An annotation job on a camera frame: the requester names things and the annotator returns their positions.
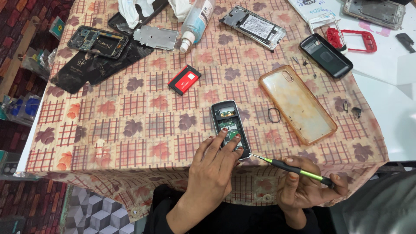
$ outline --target fingernail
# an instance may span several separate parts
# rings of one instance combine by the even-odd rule
[[[291,180],[297,180],[297,176],[292,176],[292,175],[289,175],[289,178],[290,178]]]

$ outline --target person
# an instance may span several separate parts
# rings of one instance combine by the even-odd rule
[[[346,178],[330,174],[333,189],[293,172],[284,176],[277,187],[277,205],[244,206],[222,202],[231,192],[231,173],[243,154],[234,150],[241,140],[237,134],[220,151],[227,135],[224,128],[210,136],[197,149],[189,169],[185,193],[161,185],[154,190],[144,234],[184,233],[321,233],[311,209],[326,201],[345,196]],[[320,175],[320,169],[308,158],[290,156],[291,166]]]

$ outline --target plastic spray bottle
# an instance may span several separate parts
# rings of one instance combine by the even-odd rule
[[[193,43],[197,43],[201,39],[214,8],[215,0],[196,0],[194,2],[181,28],[181,52],[185,53]]]

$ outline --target green screwdriver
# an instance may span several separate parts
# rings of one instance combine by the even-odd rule
[[[294,173],[299,174],[299,175],[302,174],[302,175],[305,175],[305,176],[310,177],[312,179],[315,179],[315,180],[321,182],[322,184],[327,185],[330,189],[334,188],[334,186],[335,186],[335,184],[332,182],[332,180],[328,177],[319,176],[319,175],[313,174],[311,172],[304,171],[301,168],[289,166],[285,162],[277,160],[277,159],[264,158],[262,156],[258,156],[258,155],[251,154],[251,153],[250,153],[250,155],[258,157],[259,159],[263,159],[266,162],[270,163],[271,165],[273,165],[275,167],[278,167],[280,169],[283,169],[285,171],[294,172]]]

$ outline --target table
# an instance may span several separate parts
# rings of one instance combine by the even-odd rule
[[[305,58],[298,45],[308,34],[306,23],[284,0],[239,3],[286,28],[287,35],[275,53],[218,22],[236,4],[218,3],[203,38],[186,54],[155,50],[103,83],[86,85],[74,95],[49,83],[38,124],[31,132],[25,171],[122,202],[131,221],[137,220],[148,214],[156,186],[186,189],[196,149],[214,134],[209,106],[234,99],[253,153],[277,159],[293,154],[308,157],[323,175],[348,176],[346,197],[351,195],[389,159],[380,127],[354,77],[350,73],[334,81],[315,63],[304,67],[292,59]],[[116,0],[75,1],[52,75],[75,54],[66,42],[79,25],[107,29],[107,20],[116,12]],[[180,29],[170,7],[149,25]],[[167,82],[186,64],[203,76],[181,97],[168,89]],[[278,124],[269,122],[267,109],[273,104],[257,80],[283,64],[295,69],[338,124],[335,134],[306,147],[284,119]],[[342,110],[344,100],[350,108],[363,109],[359,121]],[[265,162],[246,159],[233,172],[233,191],[225,200],[274,204],[276,186],[284,173]]]

